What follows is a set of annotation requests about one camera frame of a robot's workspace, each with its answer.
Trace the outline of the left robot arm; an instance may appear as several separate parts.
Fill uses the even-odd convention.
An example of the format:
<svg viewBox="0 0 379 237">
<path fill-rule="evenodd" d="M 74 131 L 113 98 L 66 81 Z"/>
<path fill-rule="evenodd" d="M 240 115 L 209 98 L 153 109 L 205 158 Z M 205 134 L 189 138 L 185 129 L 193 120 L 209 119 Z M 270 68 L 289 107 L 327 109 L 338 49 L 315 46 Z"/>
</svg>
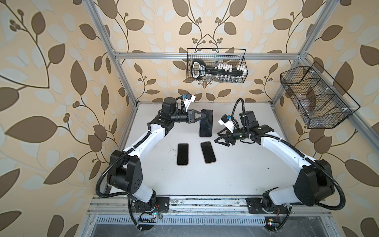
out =
<svg viewBox="0 0 379 237">
<path fill-rule="evenodd" d="M 206 117 L 204 113 L 189 108 L 195 99 L 189 93 L 177 98 L 165 98 L 162 109 L 147 123 L 147 131 L 131 146 L 111 154 L 109 166 L 97 181 L 97 196 L 126 196 L 154 207 L 156 192 L 143 183 L 141 158 L 171 131 L 175 123 L 196 123 Z"/>
</svg>

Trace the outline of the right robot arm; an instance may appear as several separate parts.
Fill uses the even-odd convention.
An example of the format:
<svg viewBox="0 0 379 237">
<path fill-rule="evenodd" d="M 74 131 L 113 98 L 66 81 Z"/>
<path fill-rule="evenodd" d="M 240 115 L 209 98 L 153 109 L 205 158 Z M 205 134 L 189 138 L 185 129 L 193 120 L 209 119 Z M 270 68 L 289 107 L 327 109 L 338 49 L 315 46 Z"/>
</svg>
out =
<svg viewBox="0 0 379 237">
<path fill-rule="evenodd" d="M 242 108 L 238 127 L 234 115 L 223 115 L 219 124 L 224 126 L 215 143 L 234 146 L 239 140 L 249 140 L 279 157 L 297 175 L 293 185 L 272 188 L 262 195 L 262 209 L 273 213 L 280 205 L 320 206 L 328 210 L 341 210 L 346 205 L 345 194 L 332 175 L 331 165 L 325 160 L 310 157 L 281 138 L 273 128 L 260 125 L 253 111 Z"/>
</svg>

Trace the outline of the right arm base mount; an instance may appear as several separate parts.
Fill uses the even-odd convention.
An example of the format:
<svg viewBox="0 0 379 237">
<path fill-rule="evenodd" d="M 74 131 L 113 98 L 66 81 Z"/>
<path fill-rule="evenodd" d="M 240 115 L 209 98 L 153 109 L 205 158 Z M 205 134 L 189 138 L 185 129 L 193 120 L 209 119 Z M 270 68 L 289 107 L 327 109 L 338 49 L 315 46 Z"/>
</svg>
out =
<svg viewBox="0 0 379 237">
<path fill-rule="evenodd" d="M 291 205 L 275 205 L 266 197 L 247 198 L 246 204 L 250 214 L 266 214 L 265 229 L 269 232 L 279 232 L 286 224 L 292 212 Z"/>
</svg>

